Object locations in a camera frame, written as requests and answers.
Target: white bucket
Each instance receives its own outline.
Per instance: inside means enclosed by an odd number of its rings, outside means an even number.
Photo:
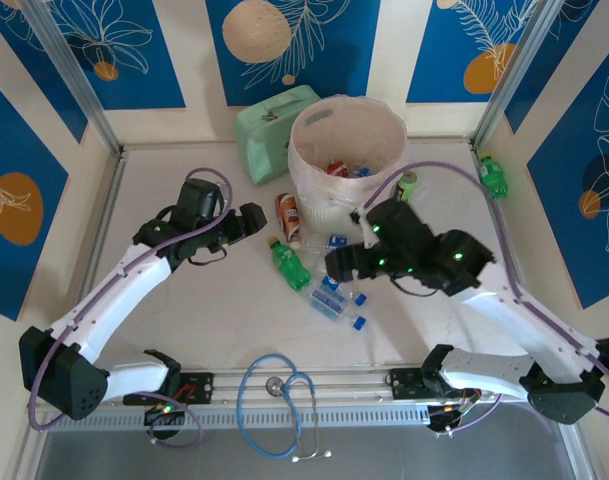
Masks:
[[[291,130],[288,166],[307,226],[319,233],[353,233],[349,214],[402,165],[405,148],[404,122],[382,102],[342,95],[302,111]],[[340,160],[349,172],[368,167],[374,174],[326,174]]]

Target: stethoscope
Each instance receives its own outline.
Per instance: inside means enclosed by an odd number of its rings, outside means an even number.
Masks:
[[[274,397],[282,397],[286,402],[290,412],[291,419],[293,421],[293,430],[295,432],[295,440],[293,443],[283,452],[269,452],[264,448],[260,447],[251,435],[246,430],[244,426],[244,416],[242,415],[242,399],[244,396],[244,391],[246,390],[246,384],[248,383],[249,378],[253,371],[264,361],[270,359],[278,359],[286,363],[286,365],[292,370],[292,375],[288,377],[286,382],[282,382],[282,380],[278,377],[271,377],[266,382],[266,389],[268,393]],[[311,392],[311,404],[313,406],[313,425],[315,430],[315,451],[311,454],[304,455],[293,455],[293,453],[297,450],[298,452],[303,452],[302,445],[300,443],[300,437],[302,435],[302,421],[299,415],[299,412],[295,408],[295,404],[290,396],[290,388],[295,383],[305,383],[308,385],[309,391]],[[284,355],[280,355],[279,353],[270,353],[268,355],[264,355],[257,360],[255,360],[250,367],[246,370],[244,377],[242,378],[242,382],[240,383],[240,389],[237,394],[237,406],[235,408],[235,413],[237,416],[237,426],[240,430],[240,433],[246,440],[246,443],[255,450],[257,453],[264,455],[268,458],[273,459],[282,459],[286,458],[289,455],[292,455],[291,460],[293,462],[299,462],[300,460],[311,460],[314,458],[328,458],[331,456],[330,450],[325,450],[320,453],[320,437],[319,437],[319,419],[317,416],[317,400],[315,399],[315,385],[313,384],[313,380],[306,373],[299,372],[295,364]]]

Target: blue stethoscope tubing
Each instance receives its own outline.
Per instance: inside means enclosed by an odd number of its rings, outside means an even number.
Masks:
[[[284,382],[284,386],[282,387],[282,397],[284,398],[284,401],[288,405],[288,408],[291,411],[291,415],[293,416],[293,418],[295,420],[295,440],[293,440],[293,443],[286,450],[284,450],[283,452],[278,452],[278,453],[269,452],[268,450],[260,447],[257,444],[257,442],[255,442],[255,440],[253,440],[250,433],[244,426],[244,415],[242,413],[242,400],[244,397],[244,391],[246,390],[246,384],[248,383],[249,378],[251,378],[253,371],[260,364],[262,364],[266,360],[271,360],[271,359],[281,360],[293,372],[292,375],[290,377],[288,377],[286,382]],[[306,383],[308,383],[308,387],[311,392],[311,396],[313,396],[313,397],[315,396],[315,386],[313,385],[313,380],[311,379],[311,377],[309,377],[306,373],[299,372],[297,370],[297,367],[295,366],[295,364],[291,361],[291,359],[289,359],[288,357],[281,355],[279,353],[269,353],[269,354],[263,355],[260,358],[258,358],[257,360],[255,360],[251,364],[251,366],[248,367],[248,369],[246,370],[246,373],[244,374],[244,377],[242,378],[242,382],[240,383],[240,389],[237,394],[237,405],[235,407],[235,414],[237,416],[237,426],[240,430],[240,433],[246,440],[246,443],[248,443],[249,446],[253,450],[255,450],[257,453],[264,455],[265,457],[273,458],[273,459],[286,458],[289,455],[292,455],[293,452],[295,452],[295,450],[298,448],[298,440],[299,440],[300,435],[302,434],[302,422],[301,422],[300,416],[297,412],[297,409],[295,408],[295,405],[293,404],[293,400],[291,400],[291,397],[289,395],[289,389],[290,389],[291,385],[293,384],[293,382],[295,382],[296,380],[304,380]]]

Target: red can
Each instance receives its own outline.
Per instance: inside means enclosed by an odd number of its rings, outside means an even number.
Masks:
[[[326,167],[326,173],[332,177],[348,177],[348,167],[340,160]]]

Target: green soda bottle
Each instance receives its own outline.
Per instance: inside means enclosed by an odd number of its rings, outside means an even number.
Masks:
[[[277,237],[268,239],[271,247],[273,263],[284,276],[289,286],[299,292],[311,283],[311,274],[300,262],[295,251],[288,245],[282,245]]]
[[[508,193],[508,185],[504,179],[502,167],[488,153],[483,154],[480,161],[482,162],[480,169],[482,184],[491,192],[493,198],[504,198]]]

